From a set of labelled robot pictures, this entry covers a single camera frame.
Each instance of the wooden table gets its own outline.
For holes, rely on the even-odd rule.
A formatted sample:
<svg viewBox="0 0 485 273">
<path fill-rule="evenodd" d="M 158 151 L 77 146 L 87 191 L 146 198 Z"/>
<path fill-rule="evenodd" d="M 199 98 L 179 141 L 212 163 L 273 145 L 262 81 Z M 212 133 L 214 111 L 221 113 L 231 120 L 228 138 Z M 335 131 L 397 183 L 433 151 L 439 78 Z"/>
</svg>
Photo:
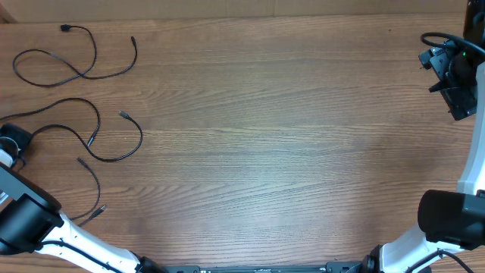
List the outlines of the wooden table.
<svg viewBox="0 0 485 273">
<path fill-rule="evenodd" d="M 124 110 L 145 131 L 142 148 L 109 164 L 69 132 L 38 135 L 23 175 L 69 215 L 89 209 L 102 183 L 108 210 L 85 229 L 162 265 L 295 265 L 361 260 L 417 218 L 428 189 L 454 190 L 474 118 L 455 122 L 418 54 L 427 31 L 460 35 L 463 14 L 408 14 L 82 24 L 106 80 L 31 86 L 13 57 L 38 48 L 88 67 L 92 46 L 56 24 L 0 26 L 0 116 L 65 97 L 93 101 L 102 128 L 92 150 L 121 155 L 138 141 Z M 44 55 L 21 59 L 38 83 L 72 75 Z M 66 124 L 86 139 L 92 110 L 79 102 L 13 121 L 34 131 Z M 460 256 L 485 270 L 483 250 Z M 39 254 L 1 257 L 2 272 L 82 272 Z M 436 271 L 462 271 L 451 259 Z"/>
</svg>

